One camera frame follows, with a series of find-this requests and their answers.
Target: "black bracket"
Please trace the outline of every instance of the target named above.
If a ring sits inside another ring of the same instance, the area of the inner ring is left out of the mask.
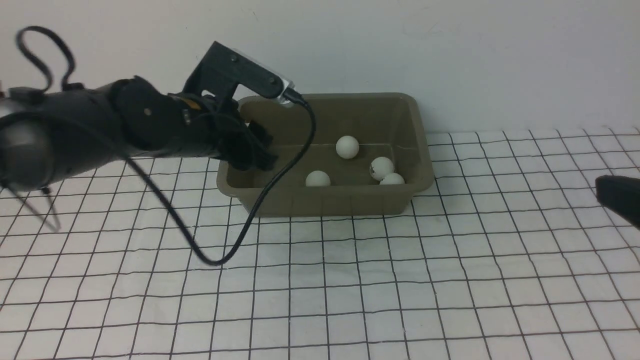
[[[200,97],[207,90],[216,97],[218,111],[224,112],[233,108],[233,95],[240,84],[267,99],[275,99],[285,90],[280,76],[214,42],[187,79],[182,92]]]

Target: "black robotic arm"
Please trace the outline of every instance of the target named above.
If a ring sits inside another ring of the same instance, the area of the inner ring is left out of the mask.
[[[52,75],[26,47],[28,31],[48,36],[67,58],[61,92],[47,93]],[[304,156],[315,135],[313,111],[290,81],[217,42],[183,90],[168,95],[137,76],[93,90],[69,83],[75,61],[62,39],[49,29],[24,28],[16,44],[47,78],[47,86],[11,88],[6,96],[0,92],[0,185],[24,201],[18,192],[41,190],[48,195],[52,183],[123,159],[165,205],[196,255],[210,265],[222,265],[234,255],[267,193]],[[230,252],[213,261],[202,254],[169,201],[132,158],[208,157],[239,170],[271,170],[276,160],[268,151],[272,137],[259,124],[240,117],[233,100],[240,84],[284,106],[305,107],[311,127],[300,153],[263,189]]]

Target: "white wall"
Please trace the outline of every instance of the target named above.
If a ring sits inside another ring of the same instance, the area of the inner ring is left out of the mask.
[[[177,91],[219,40],[303,92],[406,92],[427,131],[628,126],[640,124],[638,19],[640,0],[2,0],[0,80],[43,83],[13,43],[39,24],[89,86],[138,74]]]

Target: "tabletop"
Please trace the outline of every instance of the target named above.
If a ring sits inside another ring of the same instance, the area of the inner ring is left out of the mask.
[[[404,213],[255,219],[222,269],[121,161],[53,187],[57,233],[0,193],[0,359],[637,359],[640,233],[594,180],[640,177],[639,131],[428,144]],[[218,162],[138,162],[219,258],[247,212]]]

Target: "white ball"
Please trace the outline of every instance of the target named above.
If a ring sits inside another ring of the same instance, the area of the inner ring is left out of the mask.
[[[404,179],[397,172],[392,172],[391,174],[382,178],[380,181],[380,185],[399,185],[404,184]]]
[[[343,159],[353,159],[358,154],[360,145],[353,136],[343,136],[335,143],[335,152]]]
[[[376,158],[371,162],[371,166],[369,167],[369,173],[378,181],[381,181],[383,177],[391,174],[395,170],[394,162],[384,156]]]
[[[329,179],[329,175],[327,175],[326,172],[316,170],[316,171],[312,171],[309,175],[307,175],[307,179],[305,180],[305,185],[329,186],[331,185],[331,179]]]

